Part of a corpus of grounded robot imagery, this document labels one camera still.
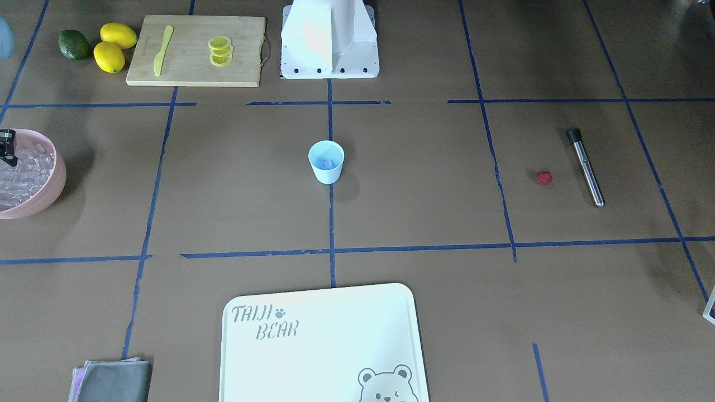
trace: bear face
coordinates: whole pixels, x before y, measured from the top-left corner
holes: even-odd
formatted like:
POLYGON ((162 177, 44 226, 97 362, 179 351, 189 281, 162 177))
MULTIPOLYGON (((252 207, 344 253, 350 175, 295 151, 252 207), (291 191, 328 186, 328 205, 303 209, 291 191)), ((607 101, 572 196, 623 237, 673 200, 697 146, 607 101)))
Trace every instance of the bear face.
POLYGON ((418 402, 412 391, 412 371, 401 364, 392 373, 375 373, 371 368, 360 371, 358 380, 363 386, 360 402, 418 402))

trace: wooden cutting board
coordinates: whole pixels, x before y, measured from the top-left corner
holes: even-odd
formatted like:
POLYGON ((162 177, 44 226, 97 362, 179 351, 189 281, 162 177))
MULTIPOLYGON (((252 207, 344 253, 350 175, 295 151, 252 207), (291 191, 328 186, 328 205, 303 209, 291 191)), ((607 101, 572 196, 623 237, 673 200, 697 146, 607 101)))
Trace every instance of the wooden cutting board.
POLYGON ((266 20, 262 16, 147 15, 127 73, 128 85, 168 87, 258 87, 266 20), (154 75, 154 56, 167 25, 174 33, 162 65, 154 75), (233 60, 225 67, 209 61, 208 41, 228 36, 233 60))

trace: lemon slice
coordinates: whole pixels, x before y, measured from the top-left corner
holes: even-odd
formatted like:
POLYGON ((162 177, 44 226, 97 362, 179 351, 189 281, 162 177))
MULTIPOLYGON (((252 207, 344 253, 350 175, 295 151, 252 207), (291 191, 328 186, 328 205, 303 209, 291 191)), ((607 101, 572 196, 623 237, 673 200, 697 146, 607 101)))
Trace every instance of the lemon slice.
POLYGON ((224 50, 231 46, 231 38, 228 36, 214 36, 209 40, 209 48, 211 50, 224 50))
POLYGON ((233 53, 233 45, 229 45, 227 48, 222 49, 222 50, 211 50, 211 55, 216 56, 216 57, 226 57, 230 56, 231 53, 233 53))
POLYGON ((228 56, 215 56, 212 54, 209 57, 209 61, 211 64, 215 65, 216 67, 224 67, 228 65, 231 60, 233 60, 233 55, 229 54, 228 56))

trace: white tray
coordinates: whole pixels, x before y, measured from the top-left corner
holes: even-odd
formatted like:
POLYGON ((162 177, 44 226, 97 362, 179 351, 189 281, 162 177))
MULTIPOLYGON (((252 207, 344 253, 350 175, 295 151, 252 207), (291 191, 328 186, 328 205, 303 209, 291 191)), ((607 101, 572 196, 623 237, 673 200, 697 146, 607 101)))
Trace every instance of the white tray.
POLYGON ((400 283, 226 304, 220 402, 429 400, 415 299, 400 283))

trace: gray towel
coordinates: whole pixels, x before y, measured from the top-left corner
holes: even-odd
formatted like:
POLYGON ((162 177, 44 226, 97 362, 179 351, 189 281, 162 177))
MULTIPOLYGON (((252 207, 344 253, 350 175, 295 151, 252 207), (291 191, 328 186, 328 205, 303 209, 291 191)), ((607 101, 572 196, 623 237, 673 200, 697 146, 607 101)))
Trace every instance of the gray towel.
POLYGON ((69 402, 146 402, 150 366, 128 361, 87 361, 72 372, 69 402))

